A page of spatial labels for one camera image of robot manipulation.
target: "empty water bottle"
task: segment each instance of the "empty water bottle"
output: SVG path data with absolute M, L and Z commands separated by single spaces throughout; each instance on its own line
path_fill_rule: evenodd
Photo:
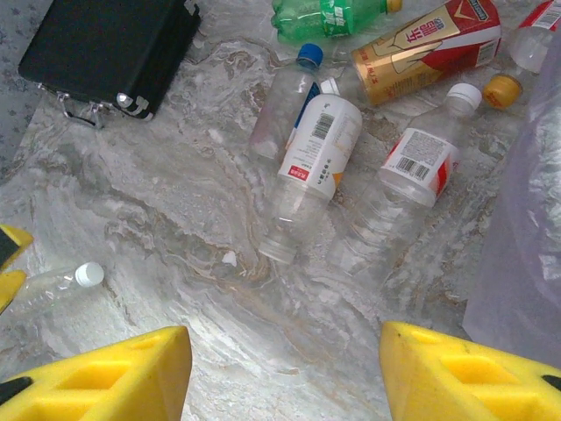
M 309 103 L 277 175 L 261 253 L 289 264 L 316 234 L 361 128 L 359 109 L 339 96 Z
M 281 42 L 302 42 L 361 31 L 401 0 L 273 0 L 271 24 Z
M 444 104 L 414 118 L 360 197 L 329 261 L 350 275 L 384 281 L 459 164 L 465 129 L 481 101 L 477 88 L 452 87 Z
M 282 162 L 286 145 L 306 105 L 320 93 L 316 71 L 322 59 L 323 51 L 319 46 L 305 44 L 296 61 L 280 68 L 273 79 L 249 143 L 258 158 L 271 161 L 275 170 Z
M 25 281 L 0 318 L 7 316 L 17 322 L 40 316 L 55 305 L 64 304 L 81 289 L 98 285 L 103 277 L 103 268 L 93 261 L 78 268 L 55 269 L 32 276 Z
M 504 72 L 483 89 L 486 102 L 498 109 L 510 107 L 536 83 L 543 60 L 561 19 L 561 0 L 537 6 L 516 29 L 508 43 L 510 60 Z

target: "clear plastic bag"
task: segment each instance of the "clear plastic bag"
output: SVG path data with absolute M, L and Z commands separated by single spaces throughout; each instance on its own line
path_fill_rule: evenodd
M 551 46 L 507 157 L 464 328 L 561 367 L 561 32 Z

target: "bottle cap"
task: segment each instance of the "bottle cap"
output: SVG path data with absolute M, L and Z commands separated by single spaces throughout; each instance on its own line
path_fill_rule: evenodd
M 339 96 L 339 87 L 337 86 L 337 82 L 334 77 L 330 77 L 326 81 L 323 81 L 320 84 L 320 90 L 322 91 L 322 94 L 334 94 Z
M 485 85 L 483 97 L 494 108 L 504 110 L 522 94 L 521 84 L 511 76 L 497 75 Z
M 323 60 L 323 51 L 316 44 L 304 44 L 298 53 L 298 60 L 305 59 L 320 66 Z
M 84 263 L 75 271 L 76 281 L 84 288 L 95 287 L 102 283 L 105 273 L 99 263 Z
M 396 13 L 401 10 L 401 0 L 386 0 L 386 12 Z
M 292 263 L 296 256 L 296 249 L 294 247 L 283 246 L 268 237 L 265 237 L 261 244 L 259 244 L 259 252 L 286 265 Z
M 458 83 L 448 91 L 448 95 L 466 100 L 474 110 L 481 103 L 481 91 L 469 83 Z

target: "gray marble surface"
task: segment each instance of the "gray marble surface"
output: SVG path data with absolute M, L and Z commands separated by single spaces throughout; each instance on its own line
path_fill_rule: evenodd
M 351 48 L 441 2 L 404 2 L 370 33 L 325 43 L 340 71 Z M 505 33 L 531 9 L 497 0 Z M 0 187 L 2 222 L 31 232 L 14 265 L 31 275 L 97 260 L 98 290 L 0 331 L 0 378 L 165 325 L 189 328 L 193 372 L 183 419 L 389 419 L 378 366 L 381 323 L 460 328 L 503 157 L 523 108 L 482 108 L 457 176 L 392 277 L 356 282 L 324 260 L 335 227 L 408 121 L 454 82 L 478 85 L 505 56 L 415 95 L 365 110 L 322 232 L 292 267 L 257 253 L 268 174 L 246 142 L 279 46 L 267 1 L 202 2 L 204 23 L 156 118 L 109 116 L 100 132 L 69 123 L 45 96 Z

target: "white label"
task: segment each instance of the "white label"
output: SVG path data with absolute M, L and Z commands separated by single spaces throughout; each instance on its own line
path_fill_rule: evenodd
M 551 29 L 554 24 L 561 18 L 561 2 L 552 3 L 543 13 L 538 20 L 532 24 L 539 28 Z
M 360 111 L 348 101 L 333 95 L 315 97 L 306 107 L 279 175 L 304 182 L 331 199 L 361 127 Z
M 486 65 L 494 59 L 497 48 L 499 47 L 499 41 L 500 39 L 494 39 L 479 47 L 479 53 L 477 54 L 477 63 L 475 64 L 476 68 Z
M 382 168 L 402 175 L 436 197 L 459 164 L 459 150 L 444 139 L 407 129 Z

